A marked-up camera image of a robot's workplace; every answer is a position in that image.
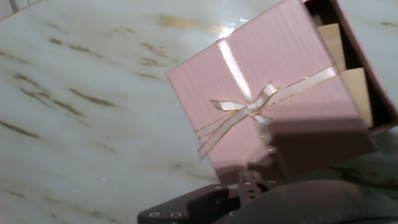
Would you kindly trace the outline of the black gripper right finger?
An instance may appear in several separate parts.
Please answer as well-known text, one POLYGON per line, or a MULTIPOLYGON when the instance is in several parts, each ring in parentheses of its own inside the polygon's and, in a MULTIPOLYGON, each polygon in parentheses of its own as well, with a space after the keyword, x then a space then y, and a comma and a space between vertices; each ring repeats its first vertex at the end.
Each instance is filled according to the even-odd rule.
POLYGON ((276 185, 276 181, 263 178, 256 170, 240 171, 238 184, 240 206, 246 206, 276 185))

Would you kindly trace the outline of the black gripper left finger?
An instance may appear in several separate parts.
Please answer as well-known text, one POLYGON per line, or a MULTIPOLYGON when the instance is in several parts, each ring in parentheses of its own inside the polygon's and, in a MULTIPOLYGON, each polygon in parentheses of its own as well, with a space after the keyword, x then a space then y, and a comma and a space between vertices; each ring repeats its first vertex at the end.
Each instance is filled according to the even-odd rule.
POLYGON ((238 189, 211 184, 142 211, 137 224, 225 224, 239 208, 238 189))

